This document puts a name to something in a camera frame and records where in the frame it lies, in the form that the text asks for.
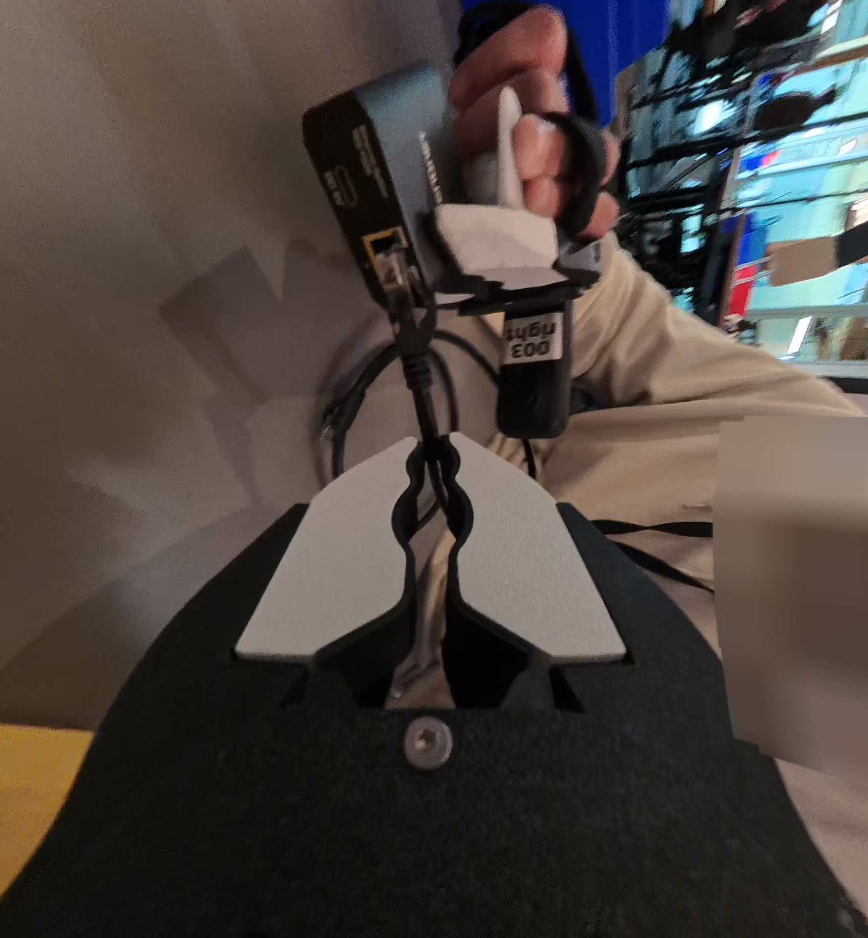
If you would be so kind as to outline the black grey network adapter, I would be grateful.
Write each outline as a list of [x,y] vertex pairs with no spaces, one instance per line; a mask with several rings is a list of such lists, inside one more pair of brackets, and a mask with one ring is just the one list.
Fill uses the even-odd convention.
[[430,218],[462,185],[447,87],[418,61],[308,109],[303,144],[370,297],[386,305],[376,261],[400,242],[433,292],[445,270]]

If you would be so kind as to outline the person's right forearm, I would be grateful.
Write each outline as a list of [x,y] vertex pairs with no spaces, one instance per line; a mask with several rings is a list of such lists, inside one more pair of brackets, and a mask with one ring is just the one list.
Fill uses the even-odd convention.
[[572,377],[602,408],[572,417],[556,448],[713,435],[747,417],[865,416],[833,383],[680,311],[614,234],[597,246],[602,274],[576,305]]

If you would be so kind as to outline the blue plastic bin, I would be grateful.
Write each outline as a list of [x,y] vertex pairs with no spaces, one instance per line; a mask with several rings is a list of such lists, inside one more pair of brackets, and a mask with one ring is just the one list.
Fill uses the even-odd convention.
[[667,1],[463,2],[453,64],[534,6],[551,6],[567,28],[562,84],[571,110],[604,128],[615,116],[615,84],[629,66],[661,45],[669,24]]

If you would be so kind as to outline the yellow plastic bin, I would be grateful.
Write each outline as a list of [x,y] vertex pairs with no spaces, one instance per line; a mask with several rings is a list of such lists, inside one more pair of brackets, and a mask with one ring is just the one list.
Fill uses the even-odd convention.
[[63,806],[93,734],[0,723],[0,897]]

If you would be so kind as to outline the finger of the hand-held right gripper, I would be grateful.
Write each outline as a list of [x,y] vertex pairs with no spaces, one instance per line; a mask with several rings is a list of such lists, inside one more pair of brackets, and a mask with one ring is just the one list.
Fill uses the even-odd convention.
[[434,210],[433,224],[462,272],[550,269],[557,263],[555,222],[524,209],[444,204]]
[[550,267],[448,271],[436,285],[438,306],[520,306],[573,299],[573,283]]

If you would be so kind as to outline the person's beige hoodie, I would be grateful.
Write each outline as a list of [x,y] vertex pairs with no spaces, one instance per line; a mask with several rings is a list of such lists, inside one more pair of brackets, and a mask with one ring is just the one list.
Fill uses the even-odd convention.
[[[542,447],[586,517],[708,522],[719,442],[696,428]],[[785,776],[735,742],[712,600],[592,542],[641,664],[579,678],[576,715],[472,711],[459,765],[383,779],[358,830],[366,921],[394,936],[868,936],[868,791]]]

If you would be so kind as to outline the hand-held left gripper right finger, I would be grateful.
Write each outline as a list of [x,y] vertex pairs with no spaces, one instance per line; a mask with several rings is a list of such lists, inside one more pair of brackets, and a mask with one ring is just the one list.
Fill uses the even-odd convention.
[[467,438],[443,443],[449,495],[443,668],[457,708],[537,699],[568,669],[621,663],[627,647],[554,498]]

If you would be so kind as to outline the person's right hand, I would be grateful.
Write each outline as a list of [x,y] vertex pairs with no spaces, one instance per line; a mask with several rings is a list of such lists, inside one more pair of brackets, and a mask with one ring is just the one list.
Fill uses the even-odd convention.
[[576,134],[551,113],[578,108],[598,130],[602,164],[599,193],[586,225],[573,234],[580,241],[599,241],[619,216],[616,197],[606,189],[619,163],[619,142],[600,124],[596,109],[567,75],[574,51],[565,17],[554,6],[521,8],[493,35],[483,39],[457,64],[449,98],[454,110],[453,136],[467,195],[491,201],[498,179],[499,104],[504,90],[517,97],[522,115],[510,131],[513,169],[521,183],[524,207],[561,223],[577,203],[587,160]]

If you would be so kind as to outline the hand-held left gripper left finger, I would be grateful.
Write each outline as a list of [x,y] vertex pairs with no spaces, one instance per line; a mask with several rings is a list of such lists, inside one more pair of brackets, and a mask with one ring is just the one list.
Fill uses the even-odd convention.
[[382,701],[414,643],[409,543],[422,486],[414,437],[325,486],[303,510],[236,656],[338,674],[358,702]]

